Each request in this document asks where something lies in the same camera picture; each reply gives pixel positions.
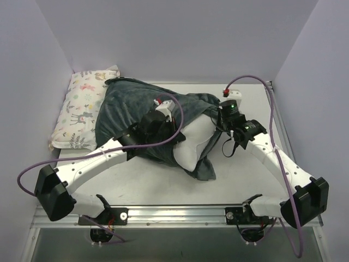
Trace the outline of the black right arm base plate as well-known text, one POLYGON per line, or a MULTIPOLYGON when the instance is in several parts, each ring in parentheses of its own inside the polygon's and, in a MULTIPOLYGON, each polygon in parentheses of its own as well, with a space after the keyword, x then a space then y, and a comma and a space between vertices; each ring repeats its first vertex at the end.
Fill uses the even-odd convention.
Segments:
POLYGON ((258 217, 254 215, 250 207, 231 206, 225 208, 225 219, 228 225, 267 225, 273 219, 268 216, 258 217))

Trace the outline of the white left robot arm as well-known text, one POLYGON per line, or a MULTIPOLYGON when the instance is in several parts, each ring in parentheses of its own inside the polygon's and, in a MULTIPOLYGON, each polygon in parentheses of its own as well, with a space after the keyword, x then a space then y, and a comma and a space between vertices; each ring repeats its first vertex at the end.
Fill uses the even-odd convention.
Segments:
POLYGON ((97 224, 110 219, 110 204, 100 194, 78 194, 77 189, 96 175, 142 154, 150 144, 171 146, 185 141, 170 112, 151 110, 140 122, 117 133, 100 148, 66 165, 40 169, 34 194, 51 221, 69 214, 86 215, 97 224))

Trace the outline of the white pillow insert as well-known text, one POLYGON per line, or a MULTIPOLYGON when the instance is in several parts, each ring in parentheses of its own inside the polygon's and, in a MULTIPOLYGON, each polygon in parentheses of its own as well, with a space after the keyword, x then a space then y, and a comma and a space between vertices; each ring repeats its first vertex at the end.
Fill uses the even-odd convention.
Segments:
POLYGON ((205 114, 201 114, 182 128, 181 132, 186 140, 173 148, 173 156, 177 164, 187 171, 194 171, 215 129, 210 117, 205 114))

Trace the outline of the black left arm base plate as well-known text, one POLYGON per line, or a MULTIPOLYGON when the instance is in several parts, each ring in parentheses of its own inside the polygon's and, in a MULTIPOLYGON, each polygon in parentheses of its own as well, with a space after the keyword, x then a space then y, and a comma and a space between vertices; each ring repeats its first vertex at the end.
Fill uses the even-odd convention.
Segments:
POLYGON ((111 207, 95 218, 86 217, 100 225, 127 225, 128 213, 129 209, 126 207, 111 207))

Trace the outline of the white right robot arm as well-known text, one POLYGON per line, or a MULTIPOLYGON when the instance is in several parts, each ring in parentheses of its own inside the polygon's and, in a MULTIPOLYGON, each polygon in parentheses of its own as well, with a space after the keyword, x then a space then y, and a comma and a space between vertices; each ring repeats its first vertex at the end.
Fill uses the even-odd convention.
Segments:
POLYGON ((236 212, 226 209, 226 220, 235 225, 258 224, 271 218, 281 218, 291 227, 304 226, 327 209, 329 184, 300 168, 277 147, 272 133, 257 120, 247 120, 239 112, 238 102, 230 99, 209 109, 216 129, 229 136, 232 157, 241 147, 258 159, 285 187, 287 197, 275 198, 255 194, 241 203, 236 212))

